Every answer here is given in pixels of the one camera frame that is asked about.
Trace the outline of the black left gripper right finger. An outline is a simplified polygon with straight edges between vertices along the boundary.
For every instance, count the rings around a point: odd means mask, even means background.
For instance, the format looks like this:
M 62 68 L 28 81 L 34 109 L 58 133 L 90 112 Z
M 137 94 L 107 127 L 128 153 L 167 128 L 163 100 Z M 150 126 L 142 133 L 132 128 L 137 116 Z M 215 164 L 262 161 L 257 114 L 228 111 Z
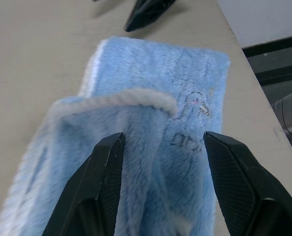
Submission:
M 230 236 L 292 236 L 292 197 L 248 147 L 210 131 L 204 143 Z

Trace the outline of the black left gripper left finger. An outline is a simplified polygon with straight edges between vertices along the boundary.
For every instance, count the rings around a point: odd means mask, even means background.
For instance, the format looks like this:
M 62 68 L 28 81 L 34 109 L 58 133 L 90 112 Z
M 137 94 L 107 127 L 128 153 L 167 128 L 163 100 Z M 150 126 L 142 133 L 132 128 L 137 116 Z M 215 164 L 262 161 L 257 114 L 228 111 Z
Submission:
M 66 183 L 42 236 L 114 236 L 125 136 L 101 139 Z

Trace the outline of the black metal frame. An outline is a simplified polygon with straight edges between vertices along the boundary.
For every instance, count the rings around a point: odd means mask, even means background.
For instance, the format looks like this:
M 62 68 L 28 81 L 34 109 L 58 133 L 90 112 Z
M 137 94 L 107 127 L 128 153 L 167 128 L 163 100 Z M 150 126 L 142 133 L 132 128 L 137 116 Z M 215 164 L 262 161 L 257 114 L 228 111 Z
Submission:
M 242 49 L 259 84 L 292 80 L 292 37 Z

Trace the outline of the light blue fluffy towel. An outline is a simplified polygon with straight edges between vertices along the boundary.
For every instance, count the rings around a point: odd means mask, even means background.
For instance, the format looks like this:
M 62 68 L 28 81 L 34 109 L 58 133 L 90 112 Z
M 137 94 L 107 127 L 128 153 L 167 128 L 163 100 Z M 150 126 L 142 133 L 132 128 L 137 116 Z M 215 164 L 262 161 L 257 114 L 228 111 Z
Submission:
M 133 38 L 101 42 L 79 94 L 56 101 L 0 213 L 0 236 L 41 236 L 68 179 L 104 137 L 125 136 L 114 236 L 213 236 L 203 135 L 222 130 L 228 56 Z

